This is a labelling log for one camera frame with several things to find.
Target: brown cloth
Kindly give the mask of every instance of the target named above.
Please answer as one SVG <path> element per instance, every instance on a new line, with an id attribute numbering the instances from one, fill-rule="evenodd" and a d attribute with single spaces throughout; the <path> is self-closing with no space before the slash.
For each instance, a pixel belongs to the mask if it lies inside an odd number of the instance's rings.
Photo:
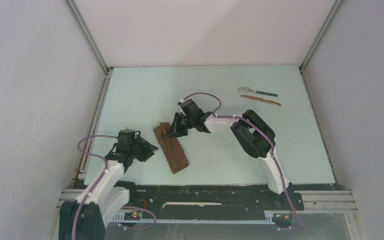
<path id="1" fill-rule="evenodd" d="M 154 128 L 153 132 L 155 133 L 155 136 L 158 139 L 158 143 L 164 152 L 171 172 L 176 174 L 187 168 L 189 166 L 189 161 L 186 158 L 186 155 L 178 139 L 175 137 L 169 138 L 165 136 L 169 129 L 170 123 L 160 122 L 159 126 Z"/>

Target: green handle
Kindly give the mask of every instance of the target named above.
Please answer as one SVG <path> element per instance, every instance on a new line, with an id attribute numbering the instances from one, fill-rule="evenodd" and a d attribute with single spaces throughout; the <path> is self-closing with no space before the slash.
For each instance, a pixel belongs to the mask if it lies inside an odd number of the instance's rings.
<path id="1" fill-rule="evenodd" d="M 270 92 L 265 92 L 265 91 L 255 91 L 257 94 L 262 94 L 262 95 L 267 95 L 267 96 L 272 96 L 272 97 L 277 97 L 278 95 L 275 93 L 270 93 Z"/>

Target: wooden knife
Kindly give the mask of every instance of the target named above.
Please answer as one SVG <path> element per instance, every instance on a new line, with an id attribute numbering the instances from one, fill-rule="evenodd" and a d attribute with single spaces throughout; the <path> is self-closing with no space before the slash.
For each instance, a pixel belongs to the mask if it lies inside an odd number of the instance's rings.
<path id="1" fill-rule="evenodd" d="M 257 101 L 260 101 L 260 102 L 263 102 L 263 103 L 273 104 L 273 105 L 276 105 L 276 106 L 279 106 L 279 107 L 281 106 L 281 104 L 278 103 L 277 101 L 266 100 L 266 99 L 264 99 L 262 97 L 250 96 L 250 95 L 241 95 L 241 97 L 246 98 L 246 99 L 257 100 Z"/>

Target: white wall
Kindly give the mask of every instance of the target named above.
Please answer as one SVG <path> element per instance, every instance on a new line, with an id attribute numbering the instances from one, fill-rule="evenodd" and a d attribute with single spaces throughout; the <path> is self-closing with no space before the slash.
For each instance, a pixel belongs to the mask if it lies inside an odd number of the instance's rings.
<path id="1" fill-rule="evenodd" d="M 103 73 L 64 1 L 0 0 L 0 240 L 39 240 Z"/>
<path id="2" fill-rule="evenodd" d="M 111 67 L 301 64 L 335 0 L 77 0 Z"/>
<path id="3" fill-rule="evenodd" d="M 384 1 L 345 1 L 305 74 L 339 180 L 384 239 Z"/>

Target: white table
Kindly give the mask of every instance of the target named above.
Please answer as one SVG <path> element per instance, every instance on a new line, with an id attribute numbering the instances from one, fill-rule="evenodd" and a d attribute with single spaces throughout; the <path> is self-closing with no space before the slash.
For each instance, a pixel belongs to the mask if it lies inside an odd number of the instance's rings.
<path id="1" fill-rule="evenodd" d="M 281 107 L 240 97 L 239 87 L 250 87 L 278 97 L 260 95 Z M 173 121 L 181 98 L 207 92 L 218 96 L 219 114 L 254 110 L 274 130 L 277 155 L 294 184 L 335 182 L 324 145 L 296 65 L 180 66 L 115 68 L 111 77 L 97 134 L 116 136 L 124 127 L 140 130 L 151 144 L 160 147 L 153 129 Z M 204 112 L 218 102 L 205 95 L 192 99 Z M 248 156 L 231 132 L 201 133 L 189 130 L 179 138 L 189 167 L 172 174 L 163 151 L 147 162 L 134 161 L 121 178 L 137 185 L 251 185 L 267 184 L 261 163 Z M 97 138 L 92 152 L 105 155 L 114 139 Z M 85 184 L 101 170 L 98 158 L 89 160 Z"/>

